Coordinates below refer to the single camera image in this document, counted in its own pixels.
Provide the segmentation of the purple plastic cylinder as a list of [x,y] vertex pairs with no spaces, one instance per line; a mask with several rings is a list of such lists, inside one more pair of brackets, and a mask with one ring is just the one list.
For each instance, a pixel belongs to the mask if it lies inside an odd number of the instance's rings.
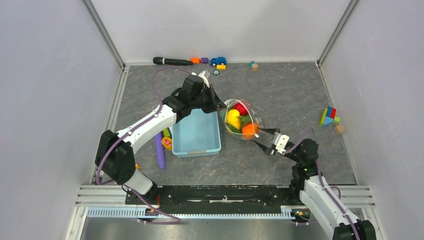
[[154,143],[155,143],[155,150],[156,150],[156,157],[157,157],[157,164],[158,167],[161,170],[164,170],[166,168],[166,159],[165,159],[165,150],[164,146],[162,144],[162,132],[159,132],[154,137]]

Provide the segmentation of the green blue white brick stack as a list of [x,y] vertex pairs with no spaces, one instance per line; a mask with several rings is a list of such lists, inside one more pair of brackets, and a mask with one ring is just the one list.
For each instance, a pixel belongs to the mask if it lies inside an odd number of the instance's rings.
[[164,130],[162,130],[162,137],[172,139],[172,128],[167,127]]

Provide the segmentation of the blue toy car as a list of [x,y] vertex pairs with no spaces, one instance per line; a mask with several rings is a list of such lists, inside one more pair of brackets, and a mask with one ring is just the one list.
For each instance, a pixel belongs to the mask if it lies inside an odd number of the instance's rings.
[[225,57],[220,56],[220,57],[213,57],[209,60],[209,64],[212,67],[216,67],[217,65],[226,65],[227,64],[227,60]]

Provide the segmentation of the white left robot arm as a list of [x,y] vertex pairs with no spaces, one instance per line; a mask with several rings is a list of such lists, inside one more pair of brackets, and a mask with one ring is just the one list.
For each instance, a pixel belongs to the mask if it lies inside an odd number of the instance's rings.
[[101,185],[100,173],[104,172],[116,184],[138,192],[145,204],[153,203],[157,190],[153,181],[136,169],[135,154],[147,141],[189,116],[194,109],[210,114],[226,108],[209,83],[209,75],[205,70],[192,72],[151,113],[118,132],[106,130],[100,137],[95,159],[96,183]]

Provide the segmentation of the orange toy block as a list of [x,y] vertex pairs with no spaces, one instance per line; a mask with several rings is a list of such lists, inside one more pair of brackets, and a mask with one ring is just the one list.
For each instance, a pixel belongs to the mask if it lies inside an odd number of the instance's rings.
[[198,57],[192,57],[189,61],[192,62],[193,64],[201,64],[202,63],[202,60]]

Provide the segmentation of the clear dotted zip top bag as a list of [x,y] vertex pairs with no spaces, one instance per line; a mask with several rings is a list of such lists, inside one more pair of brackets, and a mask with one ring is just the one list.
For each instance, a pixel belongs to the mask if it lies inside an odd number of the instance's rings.
[[249,141],[260,137],[259,127],[264,120],[259,112],[244,99],[224,101],[226,108],[220,111],[225,130],[234,138]]

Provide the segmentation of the black mounting base plate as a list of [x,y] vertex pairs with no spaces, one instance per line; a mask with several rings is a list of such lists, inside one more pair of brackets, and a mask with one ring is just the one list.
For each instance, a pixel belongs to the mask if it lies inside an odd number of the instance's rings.
[[151,204],[167,214],[277,214],[304,207],[288,185],[158,185],[141,197],[126,190],[125,204]]

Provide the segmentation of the orange toy fruit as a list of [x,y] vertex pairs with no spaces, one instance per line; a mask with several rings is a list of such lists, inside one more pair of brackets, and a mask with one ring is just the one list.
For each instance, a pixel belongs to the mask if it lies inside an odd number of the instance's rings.
[[260,125],[258,123],[255,123],[255,122],[251,122],[251,123],[246,124],[241,129],[242,137],[245,140],[251,140],[252,138],[257,137],[261,132],[259,127],[260,127]]

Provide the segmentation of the black microphone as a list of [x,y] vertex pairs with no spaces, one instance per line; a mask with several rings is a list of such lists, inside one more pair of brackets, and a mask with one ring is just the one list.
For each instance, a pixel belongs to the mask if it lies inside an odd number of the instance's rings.
[[165,57],[153,57],[152,62],[156,65],[192,66],[194,63],[184,59],[173,59]]

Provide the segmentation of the green toy cucumber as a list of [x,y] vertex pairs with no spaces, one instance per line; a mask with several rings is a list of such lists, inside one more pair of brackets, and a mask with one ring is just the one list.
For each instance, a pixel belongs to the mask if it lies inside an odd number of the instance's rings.
[[250,115],[240,116],[240,128],[242,129],[244,126],[252,123],[252,118]]

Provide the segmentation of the small wooden cube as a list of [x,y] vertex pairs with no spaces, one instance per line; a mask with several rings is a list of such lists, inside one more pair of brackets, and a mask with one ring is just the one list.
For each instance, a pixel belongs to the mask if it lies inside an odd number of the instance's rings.
[[336,134],[342,134],[345,132],[345,127],[342,124],[338,124],[334,127],[334,131]]

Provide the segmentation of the teal and wood cube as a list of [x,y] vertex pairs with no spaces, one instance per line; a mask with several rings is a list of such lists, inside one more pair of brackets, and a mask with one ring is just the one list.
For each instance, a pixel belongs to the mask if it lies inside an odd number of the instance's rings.
[[249,63],[249,67],[253,72],[257,72],[259,70],[259,65],[255,61],[251,61]]

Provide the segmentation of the yellow butterfly toy brick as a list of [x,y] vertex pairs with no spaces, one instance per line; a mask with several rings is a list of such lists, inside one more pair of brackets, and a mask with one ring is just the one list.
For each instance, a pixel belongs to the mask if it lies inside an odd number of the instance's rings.
[[163,137],[161,139],[161,144],[163,145],[163,147],[167,150],[172,150],[173,147],[173,141],[170,137]]

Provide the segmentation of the multicolour toy brick stack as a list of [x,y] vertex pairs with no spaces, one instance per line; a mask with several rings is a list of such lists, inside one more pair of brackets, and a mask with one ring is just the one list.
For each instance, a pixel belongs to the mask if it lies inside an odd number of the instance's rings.
[[338,125],[340,118],[337,116],[337,110],[331,106],[325,108],[321,114],[318,126],[327,127],[330,125]]

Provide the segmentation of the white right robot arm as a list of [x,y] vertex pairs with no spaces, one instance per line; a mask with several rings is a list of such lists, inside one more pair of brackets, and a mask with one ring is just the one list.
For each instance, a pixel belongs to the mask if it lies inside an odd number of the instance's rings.
[[296,143],[278,128],[260,128],[272,136],[270,145],[256,144],[269,156],[280,154],[295,162],[291,168],[289,199],[304,204],[315,216],[331,240],[375,240],[376,229],[369,220],[361,220],[341,201],[328,185],[319,165],[319,144],[302,136]]

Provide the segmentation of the yellow toy lemon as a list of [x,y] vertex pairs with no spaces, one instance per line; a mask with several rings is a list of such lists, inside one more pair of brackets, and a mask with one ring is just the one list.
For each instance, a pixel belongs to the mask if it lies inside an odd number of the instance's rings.
[[240,114],[237,110],[231,109],[228,111],[226,115],[226,122],[230,124],[232,127],[234,127],[237,130],[240,130],[241,128],[241,122],[240,122]]

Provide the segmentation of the red toy apple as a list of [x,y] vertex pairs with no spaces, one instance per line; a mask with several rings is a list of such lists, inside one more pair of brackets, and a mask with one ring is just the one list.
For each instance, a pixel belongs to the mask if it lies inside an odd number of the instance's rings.
[[246,107],[245,107],[242,103],[240,103],[240,102],[236,103],[236,104],[233,106],[233,109],[234,109],[234,110],[237,110],[237,111],[239,112],[239,115],[240,115],[240,116],[247,116],[247,115],[249,114],[249,112],[248,112],[248,110],[246,109]]

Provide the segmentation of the light blue plastic basket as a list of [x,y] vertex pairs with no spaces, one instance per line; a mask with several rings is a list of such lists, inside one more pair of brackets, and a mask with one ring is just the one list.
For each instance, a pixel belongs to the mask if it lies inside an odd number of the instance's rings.
[[172,153],[177,158],[217,155],[222,149],[217,112],[193,109],[172,126]]

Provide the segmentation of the purple toy block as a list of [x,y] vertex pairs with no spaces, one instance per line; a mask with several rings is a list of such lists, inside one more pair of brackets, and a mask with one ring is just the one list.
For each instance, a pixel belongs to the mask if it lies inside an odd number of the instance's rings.
[[201,63],[201,64],[209,64],[209,62],[210,62],[210,60],[209,60],[209,58],[208,58],[208,57],[202,57],[202,58],[200,59],[200,63]]

